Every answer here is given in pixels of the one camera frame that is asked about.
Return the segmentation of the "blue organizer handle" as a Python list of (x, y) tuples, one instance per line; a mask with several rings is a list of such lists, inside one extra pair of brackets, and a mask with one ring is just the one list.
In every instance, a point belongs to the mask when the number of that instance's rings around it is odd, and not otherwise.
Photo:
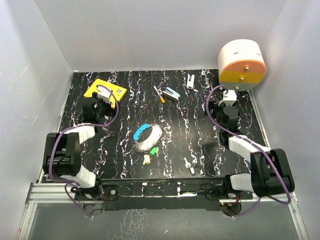
[(146, 129), (149, 129), (151, 126), (150, 126), (150, 124), (148, 124), (148, 123), (145, 123), (145, 124), (143, 124), (142, 126), (140, 126), (139, 128), (138, 128), (138, 130), (134, 133), (134, 135), (133, 135), (133, 140), (134, 141), (138, 141), (139, 140), (139, 138), (140, 138), (140, 136), (141, 136), (141, 134), (143, 133), (143, 131), (145, 131)]

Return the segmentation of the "metal key organizer with rings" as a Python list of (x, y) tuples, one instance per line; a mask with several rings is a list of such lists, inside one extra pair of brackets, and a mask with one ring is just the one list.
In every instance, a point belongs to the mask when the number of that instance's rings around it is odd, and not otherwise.
[(163, 131), (157, 124), (150, 124), (151, 133), (145, 140), (138, 142), (133, 140), (133, 146), (138, 152), (146, 152), (153, 148), (162, 137)]

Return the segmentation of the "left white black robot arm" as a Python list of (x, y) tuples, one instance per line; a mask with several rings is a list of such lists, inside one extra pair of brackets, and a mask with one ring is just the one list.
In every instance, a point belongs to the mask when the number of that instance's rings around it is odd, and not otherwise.
[(119, 103), (88, 97), (82, 104), (78, 125), (46, 136), (43, 172), (53, 181), (71, 183), (71, 192), (97, 200), (103, 195), (101, 180), (82, 164), (81, 144), (93, 138), (98, 126), (109, 126), (119, 114)]

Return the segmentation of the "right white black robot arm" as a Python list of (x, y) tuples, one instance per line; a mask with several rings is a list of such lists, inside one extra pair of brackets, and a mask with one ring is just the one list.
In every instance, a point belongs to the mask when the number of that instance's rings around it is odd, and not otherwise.
[(262, 146), (238, 130), (239, 110), (233, 105), (205, 104), (206, 115), (219, 128), (219, 141), (229, 151), (250, 161), (250, 173), (228, 175), (228, 183), (223, 185), (223, 194), (233, 199), (241, 191), (255, 193), (258, 197), (285, 194), (284, 204), (291, 202), (290, 193), (295, 190), (295, 182), (290, 170), (287, 155), (283, 149)]

